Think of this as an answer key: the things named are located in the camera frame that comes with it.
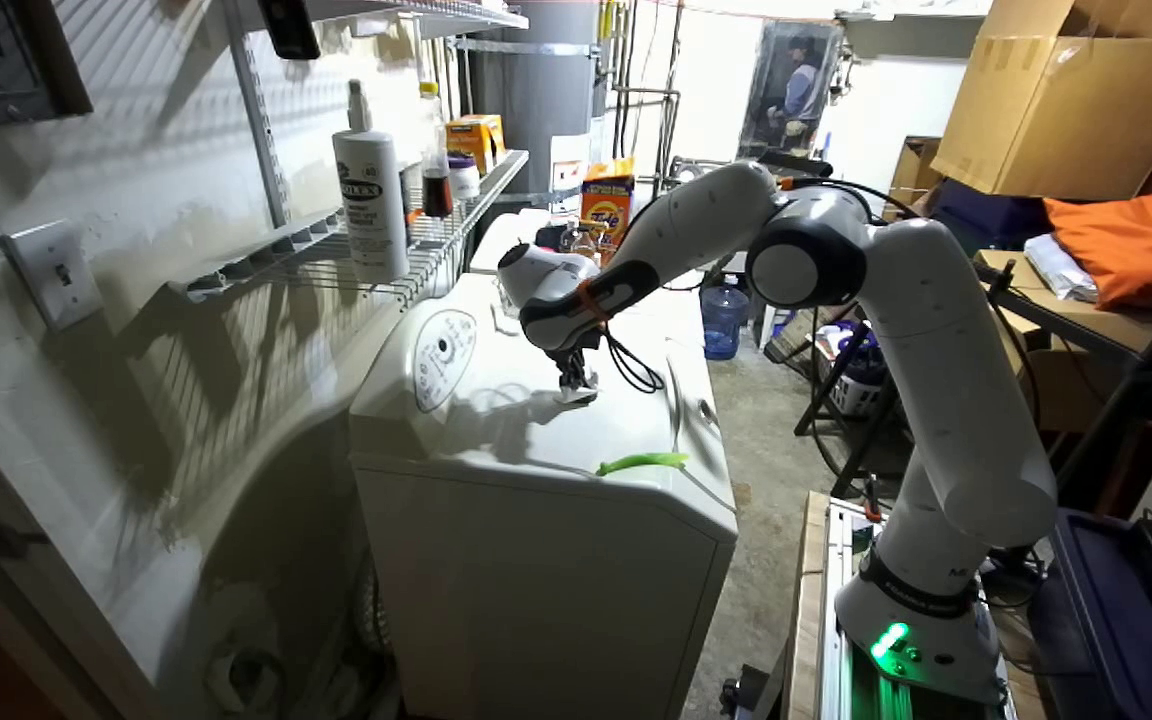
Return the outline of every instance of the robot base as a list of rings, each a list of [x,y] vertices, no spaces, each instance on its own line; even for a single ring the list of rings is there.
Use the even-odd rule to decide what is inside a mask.
[[[1009,700],[993,619],[981,600],[964,615],[940,619],[896,605],[862,576],[837,597],[837,619],[845,634],[899,682],[974,704]]]

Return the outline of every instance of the white washing machine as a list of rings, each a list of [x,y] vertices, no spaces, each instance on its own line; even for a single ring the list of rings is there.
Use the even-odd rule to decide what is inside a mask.
[[[658,290],[613,331],[669,390],[594,352],[595,398],[563,398],[495,277],[459,277],[363,379],[353,460],[412,716],[681,716],[735,502],[697,296]]]

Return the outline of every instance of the green light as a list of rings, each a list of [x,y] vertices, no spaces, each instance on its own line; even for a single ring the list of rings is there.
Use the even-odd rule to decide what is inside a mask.
[[[882,640],[867,645],[872,660],[884,660],[896,645],[904,645],[914,634],[908,623],[889,623]]]

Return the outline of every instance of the shelf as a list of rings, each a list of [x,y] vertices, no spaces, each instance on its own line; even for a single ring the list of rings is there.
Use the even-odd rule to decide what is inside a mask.
[[[265,31],[256,0],[237,0],[242,28]],[[530,28],[530,16],[510,6],[484,6],[472,0],[303,0],[309,19],[368,19],[368,16],[412,16],[421,37],[465,37],[490,28]]]
[[[484,191],[476,199],[457,204],[457,212],[444,219],[444,241],[421,245],[412,251],[412,272],[395,284],[377,284],[377,286],[395,290],[403,305],[444,296],[452,280],[459,277],[467,232],[490,215],[490,209],[521,176],[525,163],[530,163],[530,151],[504,151],[495,167],[484,176]],[[268,245],[245,256],[233,256],[191,280],[169,284],[169,290],[177,290],[187,305],[214,305],[214,299],[242,296],[271,280],[277,272],[296,272],[302,265],[320,265],[320,260],[353,268],[341,212],[280,228]]]

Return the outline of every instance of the bottle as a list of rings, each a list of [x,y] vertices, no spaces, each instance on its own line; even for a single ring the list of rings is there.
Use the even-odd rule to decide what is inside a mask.
[[[750,296],[740,290],[735,277],[702,286],[702,315],[706,315],[706,355],[734,358],[740,348],[740,329],[750,318]]]
[[[391,284],[410,277],[410,223],[395,138],[374,131],[363,84],[348,79],[348,131],[331,137],[343,199],[343,241],[359,260],[359,280]]]

